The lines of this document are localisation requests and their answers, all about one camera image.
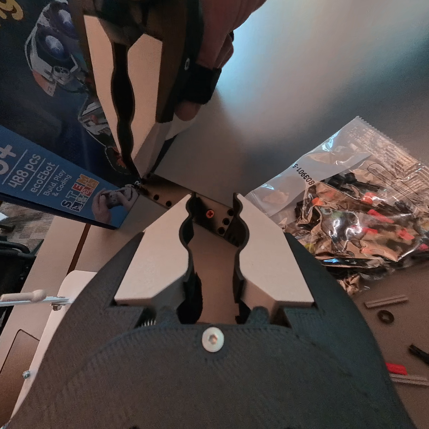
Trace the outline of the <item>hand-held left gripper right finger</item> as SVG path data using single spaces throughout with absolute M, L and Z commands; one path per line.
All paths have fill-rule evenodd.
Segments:
M 239 193 L 233 196 L 233 211 L 237 323 L 259 307 L 267 310 L 269 321 L 284 308 L 311 308 L 314 297 L 283 230 Z

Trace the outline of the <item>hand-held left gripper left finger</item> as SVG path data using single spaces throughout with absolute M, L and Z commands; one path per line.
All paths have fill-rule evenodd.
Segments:
M 176 311 L 183 324 L 202 313 L 202 286 L 189 243 L 194 236 L 195 193 L 186 194 L 142 233 L 142 238 L 115 294 L 118 305 L 155 313 Z

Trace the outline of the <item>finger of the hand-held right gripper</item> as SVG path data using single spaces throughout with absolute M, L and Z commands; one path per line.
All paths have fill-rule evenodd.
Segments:
M 153 169 L 172 126 L 172 119 L 157 119 L 162 46 L 147 34 L 132 46 L 114 43 L 115 141 L 139 177 Z
M 135 97 L 126 61 L 128 47 L 111 41 L 94 15 L 84 14 L 84 29 L 97 97 L 126 168 L 140 177 L 131 155 Z

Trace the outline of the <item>black battery box block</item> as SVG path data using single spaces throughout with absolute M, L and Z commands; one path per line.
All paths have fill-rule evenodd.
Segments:
M 236 247 L 248 241 L 248 230 L 239 219 L 241 204 L 233 197 L 233 208 L 155 174 L 149 174 L 138 186 L 140 194 L 167 209 L 148 231 L 166 238 L 173 234 L 178 243 L 189 243 L 192 222 L 226 239 Z

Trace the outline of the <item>grey desk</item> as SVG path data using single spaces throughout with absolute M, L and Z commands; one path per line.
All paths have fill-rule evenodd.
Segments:
M 59 232 L 56 253 L 46 237 L 30 271 L 37 288 L 96 274 L 18 411 L 1 419 L 8 428 L 415 428 L 360 310 L 290 233 L 311 308 L 269 321 L 259 307 L 237 323 L 238 247 L 195 222 L 198 321 L 115 303 L 143 231 L 167 211 L 138 191 L 149 174 L 233 208 L 235 193 L 246 197 L 357 116 L 387 135 L 415 118 L 412 102 L 428 114 L 428 1 L 267 1 L 233 37 L 212 98 L 191 121 L 174 115 L 121 226 L 55 219 L 72 230 Z

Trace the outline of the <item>person's right hand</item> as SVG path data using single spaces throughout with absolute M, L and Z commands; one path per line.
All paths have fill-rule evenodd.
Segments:
M 264 0 L 203 0 L 203 38 L 184 100 L 176 109 L 182 121 L 193 120 L 213 95 L 222 67 L 233 55 L 233 30 L 259 9 Z

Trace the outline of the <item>white book stand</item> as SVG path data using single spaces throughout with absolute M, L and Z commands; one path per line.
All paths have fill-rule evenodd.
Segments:
M 68 301 L 72 303 L 86 287 L 88 282 L 95 276 L 95 274 L 95 272 L 78 270 L 70 272 L 63 280 L 57 295 L 61 297 L 66 297 Z M 29 366 L 29 369 L 27 370 L 28 376 L 24 378 L 23 387 L 20 391 L 11 417 L 16 414 L 24 399 L 28 395 L 29 390 L 34 382 L 34 379 L 39 371 L 41 362 L 47 351 L 49 343 L 51 342 L 53 335 L 57 330 L 61 320 L 67 313 L 68 307 L 69 304 L 62 306 L 58 310 L 51 309 L 45 329 L 37 346 L 35 355 Z

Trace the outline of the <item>blue toy kit box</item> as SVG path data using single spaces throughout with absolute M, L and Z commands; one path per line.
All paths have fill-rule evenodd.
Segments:
M 97 98 L 71 5 L 0 2 L 1 201 L 116 229 L 137 178 Z

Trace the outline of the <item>clear bag of building parts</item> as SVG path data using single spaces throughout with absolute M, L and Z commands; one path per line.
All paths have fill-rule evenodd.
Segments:
M 359 116 L 246 199 L 349 295 L 428 261 L 428 167 Z

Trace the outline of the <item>dark grey axle rod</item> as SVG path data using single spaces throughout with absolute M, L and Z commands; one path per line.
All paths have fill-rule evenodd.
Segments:
M 406 303 L 408 301 L 409 301 L 409 298 L 406 295 L 398 295 L 393 297 L 386 297 L 382 299 L 366 301 L 363 304 L 367 309 L 371 309 L 371 308 L 381 308 L 386 306 L 398 305 L 398 304 Z

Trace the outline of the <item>light grey axle rod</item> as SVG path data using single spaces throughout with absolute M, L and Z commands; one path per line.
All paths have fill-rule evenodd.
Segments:
M 390 378 L 394 383 L 411 385 L 418 387 L 429 387 L 429 380 L 424 376 L 418 375 L 403 375 L 403 374 L 390 374 Z

